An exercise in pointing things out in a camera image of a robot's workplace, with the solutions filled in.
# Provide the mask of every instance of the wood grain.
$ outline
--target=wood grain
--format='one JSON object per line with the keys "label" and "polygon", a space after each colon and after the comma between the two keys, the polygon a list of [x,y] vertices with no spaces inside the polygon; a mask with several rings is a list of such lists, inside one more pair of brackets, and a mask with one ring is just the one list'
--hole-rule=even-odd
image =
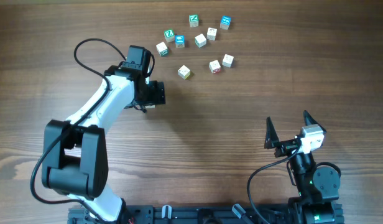
{"label": "wood grain", "polygon": [[[202,21],[189,28],[187,16]],[[198,49],[193,38],[230,30]],[[172,28],[187,47],[155,45]],[[107,135],[109,180],[129,205],[247,203],[246,182],[274,162],[263,148],[265,118],[291,138],[308,110],[328,130],[316,161],[343,170],[346,223],[383,223],[383,1],[198,1],[0,6],[0,223],[65,223],[72,205],[34,200],[29,178],[42,152],[45,125],[78,110],[100,79],[73,59],[77,43],[106,39],[156,56],[153,80],[167,104],[125,110]],[[212,75],[208,63],[235,56]],[[79,52],[103,71],[120,57],[100,43]],[[186,65],[185,81],[177,70]],[[61,196],[37,190],[47,198]],[[285,165],[252,183],[256,202],[285,203],[298,194]]]}

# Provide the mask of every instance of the red and white cube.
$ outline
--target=red and white cube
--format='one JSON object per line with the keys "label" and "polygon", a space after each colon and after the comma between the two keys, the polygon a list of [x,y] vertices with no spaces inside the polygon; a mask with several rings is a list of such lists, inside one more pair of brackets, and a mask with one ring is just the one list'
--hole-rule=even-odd
{"label": "red and white cube", "polygon": [[214,74],[221,71],[221,64],[219,64],[218,60],[210,62],[210,70]]}

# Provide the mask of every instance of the wooden table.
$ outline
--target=wooden table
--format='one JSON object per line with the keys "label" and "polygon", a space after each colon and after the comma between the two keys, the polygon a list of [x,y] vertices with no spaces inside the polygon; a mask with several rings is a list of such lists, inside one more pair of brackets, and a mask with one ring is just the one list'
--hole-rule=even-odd
{"label": "wooden table", "polygon": [[[200,26],[190,28],[197,13]],[[219,29],[223,15],[230,30]],[[202,49],[194,37],[218,28]],[[164,30],[187,47],[159,57]],[[195,1],[0,6],[0,223],[65,223],[72,205],[32,198],[29,179],[45,125],[76,112],[101,79],[77,65],[73,49],[90,37],[156,57],[152,80],[167,104],[124,110],[106,141],[108,183],[129,205],[248,204],[246,182],[276,161],[263,148],[265,119],[290,139],[308,110],[327,130],[317,162],[343,171],[339,203],[346,223],[383,223],[383,1]],[[210,61],[235,57],[210,73]],[[120,56],[102,43],[79,51],[103,71]],[[186,65],[189,80],[177,75]],[[63,198],[37,181],[50,199]],[[286,203],[298,195],[285,164],[259,174],[252,195]]]}

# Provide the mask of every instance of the cube face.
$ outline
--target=cube face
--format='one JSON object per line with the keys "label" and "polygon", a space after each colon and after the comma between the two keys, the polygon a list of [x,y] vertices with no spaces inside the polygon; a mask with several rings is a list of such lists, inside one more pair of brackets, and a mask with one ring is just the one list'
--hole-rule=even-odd
{"label": "cube face", "polygon": [[187,77],[190,75],[190,69],[188,69],[186,66],[182,66],[178,70],[178,75],[183,79],[187,79]]}
{"label": "cube face", "polygon": [[225,54],[223,57],[222,65],[226,67],[231,67],[234,57],[228,54]]}
{"label": "cube face", "polygon": [[164,31],[165,40],[167,42],[172,42],[175,40],[175,33],[172,29]]}
{"label": "cube face", "polygon": [[197,47],[202,47],[202,46],[206,45],[206,38],[204,37],[203,34],[200,34],[200,35],[195,37],[195,42],[196,42]]}
{"label": "cube face", "polygon": [[189,15],[190,27],[198,27],[198,15]]}
{"label": "cube face", "polygon": [[161,57],[168,54],[168,47],[166,46],[164,42],[157,44],[156,47]]}
{"label": "cube face", "polygon": [[184,35],[176,35],[175,36],[175,45],[178,48],[185,47],[185,36]]}
{"label": "cube face", "polygon": [[215,29],[215,28],[208,28],[208,32],[206,33],[206,38],[208,40],[215,40],[216,32],[217,32],[217,29]]}
{"label": "cube face", "polygon": [[218,73],[221,71],[221,65],[219,64],[218,60],[210,62],[210,70],[211,73]]}
{"label": "cube face", "polygon": [[228,17],[228,16],[223,16],[222,17],[222,20],[221,20],[221,25],[220,25],[220,28],[222,29],[229,29],[229,26],[230,26],[230,22],[231,22],[231,18]]}

